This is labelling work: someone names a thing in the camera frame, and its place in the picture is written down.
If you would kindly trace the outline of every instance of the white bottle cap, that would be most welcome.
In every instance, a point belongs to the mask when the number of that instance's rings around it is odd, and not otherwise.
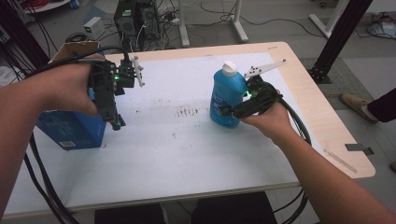
[[[222,67],[222,73],[226,77],[233,77],[235,76],[236,72],[238,71],[238,68],[236,65],[231,62],[231,61],[225,61],[224,65]]]

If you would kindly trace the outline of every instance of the small cardboard box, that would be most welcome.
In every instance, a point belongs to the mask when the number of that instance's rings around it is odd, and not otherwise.
[[[98,46],[98,42],[91,41],[63,44],[52,60],[76,56]],[[65,150],[100,147],[106,127],[99,115],[91,117],[74,111],[43,112],[35,125]]]

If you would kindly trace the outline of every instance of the blue bottle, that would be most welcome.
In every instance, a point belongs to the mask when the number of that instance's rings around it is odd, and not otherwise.
[[[235,128],[239,119],[233,116],[222,116],[219,106],[235,106],[243,101],[243,96],[247,91],[245,79],[237,72],[236,65],[230,61],[225,61],[213,77],[215,84],[210,101],[210,118],[217,124],[226,128]]]

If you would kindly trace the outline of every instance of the gray floor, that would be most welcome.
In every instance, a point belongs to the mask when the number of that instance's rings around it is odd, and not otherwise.
[[[92,16],[112,18],[111,13],[106,13],[97,7],[92,7],[94,0],[80,1],[79,9],[70,9],[68,6],[53,9],[51,12],[42,14],[41,18],[49,34],[59,48],[64,40],[74,32],[83,32],[82,25]],[[199,6],[189,1],[186,7],[187,24],[208,24],[219,20],[221,14],[203,11]],[[234,1],[204,1],[204,7],[210,10],[228,11],[233,7]],[[251,22],[263,22],[272,19],[287,19],[297,21],[313,34],[321,35],[320,31],[308,19],[308,15],[315,13],[323,21],[327,21],[332,15],[335,1],[327,1],[327,8],[320,8],[319,1],[308,0],[246,0],[241,15]],[[367,14],[361,20],[357,31],[361,35],[370,23],[371,15]],[[321,53],[327,39],[308,34],[301,26],[291,21],[271,21],[264,25],[252,25],[241,20],[250,43],[284,41],[288,43],[299,58],[316,58]],[[35,23],[29,24],[29,29],[36,36],[43,48],[46,49],[44,38]],[[239,44],[236,33],[230,23],[221,23],[213,26],[188,26],[189,38],[192,48],[205,46],[220,46]],[[177,28],[169,31],[171,45],[181,48]],[[119,38],[111,35],[101,41],[103,46],[118,45]],[[366,90],[374,98],[396,87],[396,42],[386,38],[367,37],[361,38],[353,34],[349,38],[341,54],[339,55],[353,74],[360,80]],[[340,119],[345,123],[357,142],[365,147],[370,147],[374,155],[369,156],[370,161],[376,169],[376,175],[371,178],[357,180],[368,189],[374,196],[396,213],[396,174],[389,169],[389,163],[396,161],[396,121],[388,123],[370,124],[358,117],[351,110],[336,110]],[[267,192],[274,209],[289,202],[299,189],[279,189]],[[184,206],[192,211],[195,201],[182,202]],[[188,223],[189,215],[177,202],[164,203],[170,223]],[[286,220],[295,210],[295,206],[285,209],[276,214],[278,223]],[[81,223],[93,223],[93,211],[76,214]],[[28,220],[4,220],[2,223],[52,223],[50,216],[35,217]],[[318,217],[310,205],[303,211],[295,223],[317,223]]]

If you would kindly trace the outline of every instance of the black metal pole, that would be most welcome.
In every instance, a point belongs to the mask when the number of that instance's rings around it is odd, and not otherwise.
[[[346,9],[332,30],[332,35],[327,41],[323,51],[320,53],[318,60],[315,62],[312,69],[308,69],[309,75],[316,83],[320,83],[327,77],[327,74],[332,68],[332,64],[372,2],[373,0],[349,1]]]
[[[8,0],[0,0],[0,25],[35,68],[50,61]]]

